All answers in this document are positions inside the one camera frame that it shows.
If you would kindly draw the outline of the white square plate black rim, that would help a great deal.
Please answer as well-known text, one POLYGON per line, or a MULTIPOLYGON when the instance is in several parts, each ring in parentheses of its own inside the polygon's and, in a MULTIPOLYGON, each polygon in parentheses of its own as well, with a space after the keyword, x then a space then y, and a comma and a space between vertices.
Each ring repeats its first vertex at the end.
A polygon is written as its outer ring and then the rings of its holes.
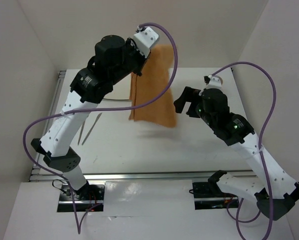
POLYGON ((111 102, 130 102, 129 99, 112 99, 112 98, 103 98, 104 101, 111 101, 111 102))

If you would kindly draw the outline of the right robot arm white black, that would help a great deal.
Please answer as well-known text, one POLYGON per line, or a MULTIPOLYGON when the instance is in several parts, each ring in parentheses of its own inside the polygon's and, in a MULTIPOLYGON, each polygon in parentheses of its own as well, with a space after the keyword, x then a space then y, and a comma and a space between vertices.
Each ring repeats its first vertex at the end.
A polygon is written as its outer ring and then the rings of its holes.
POLYGON ((251 124, 230 111, 227 96, 217 88, 199 90, 186 86, 174 101, 176 113, 202 119, 219 139, 235 150, 250 166, 256 177, 242 180, 224 170, 208 179, 213 196, 233 194, 256 204, 260 212, 274 221, 286 215, 299 200, 299 182, 289 176, 263 146, 251 124))

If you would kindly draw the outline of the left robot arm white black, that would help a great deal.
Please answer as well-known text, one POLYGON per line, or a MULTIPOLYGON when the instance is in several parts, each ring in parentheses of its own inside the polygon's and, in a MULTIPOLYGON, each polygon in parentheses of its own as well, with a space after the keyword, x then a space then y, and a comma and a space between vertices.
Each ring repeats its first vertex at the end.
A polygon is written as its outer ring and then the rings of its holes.
POLYGON ((45 164, 60 171, 71 184, 70 193, 78 200, 87 197, 94 188, 84 177, 79 166, 81 158, 70 144, 88 118, 88 112, 74 113, 75 109, 94 109, 113 86, 130 73, 141 75, 142 68, 157 43, 158 37, 138 36, 123 39, 107 35, 95 47, 87 66, 81 69, 70 84, 62 112, 41 138, 31 141, 32 147, 42 154, 45 164))

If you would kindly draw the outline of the silver knife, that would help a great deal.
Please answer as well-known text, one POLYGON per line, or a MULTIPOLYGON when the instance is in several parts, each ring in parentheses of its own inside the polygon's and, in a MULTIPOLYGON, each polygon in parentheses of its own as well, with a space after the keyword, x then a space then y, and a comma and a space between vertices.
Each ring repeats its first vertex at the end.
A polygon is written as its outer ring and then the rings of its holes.
POLYGON ((94 127, 96 126, 97 122, 98 122, 99 119, 101 118, 102 114, 103 114, 102 112, 99 113, 99 114, 97 115, 97 117, 95 118, 94 123, 92 124, 91 128, 89 129, 89 131, 87 132, 85 138, 83 139, 83 141, 82 141, 82 143, 81 143, 82 146, 83 146, 83 145, 85 144, 85 142, 88 140, 89 136, 91 135, 91 133, 92 133, 94 127))

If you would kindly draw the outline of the silver spoon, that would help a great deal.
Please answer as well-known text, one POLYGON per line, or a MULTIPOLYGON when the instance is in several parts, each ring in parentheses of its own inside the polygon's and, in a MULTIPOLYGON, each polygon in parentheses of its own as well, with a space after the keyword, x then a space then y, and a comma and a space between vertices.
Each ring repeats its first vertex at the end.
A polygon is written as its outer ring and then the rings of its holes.
POLYGON ((83 134, 83 131, 84 131, 84 128, 85 128, 85 123, 86 123, 86 121, 84 120, 81 127, 80 127, 80 131, 79 131, 79 135, 78 135, 78 141, 77 141, 78 146, 80 145, 80 142, 81 142, 81 139, 82 139, 82 134, 83 134))

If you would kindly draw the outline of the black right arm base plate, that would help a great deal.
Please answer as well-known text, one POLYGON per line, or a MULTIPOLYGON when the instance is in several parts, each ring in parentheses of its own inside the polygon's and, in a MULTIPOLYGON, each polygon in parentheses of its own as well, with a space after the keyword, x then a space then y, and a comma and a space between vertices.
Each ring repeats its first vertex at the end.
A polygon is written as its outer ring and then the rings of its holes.
POLYGON ((239 199, 236 195, 212 192, 208 182, 193 182, 192 188, 188 191, 194 197, 195 210, 214 210, 238 208, 239 199))

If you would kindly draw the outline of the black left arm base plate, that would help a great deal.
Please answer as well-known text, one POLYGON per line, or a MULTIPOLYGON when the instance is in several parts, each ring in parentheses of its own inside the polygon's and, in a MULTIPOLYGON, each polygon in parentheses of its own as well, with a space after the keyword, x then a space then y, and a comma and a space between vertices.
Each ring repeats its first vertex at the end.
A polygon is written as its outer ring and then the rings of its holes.
MULTIPOLYGON (((95 207, 91 210, 92 212, 104 211, 105 183, 94 182, 90 183, 90 185, 93 188, 92 191, 84 193, 83 196, 79 196, 75 192, 73 193, 77 212, 85 212, 93 206, 95 207)), ((54 187, 60 191, 57 212, 72 213, 74 211, 74 207, 69 186, 62 183, 60 186, 54 185, 54 187)))

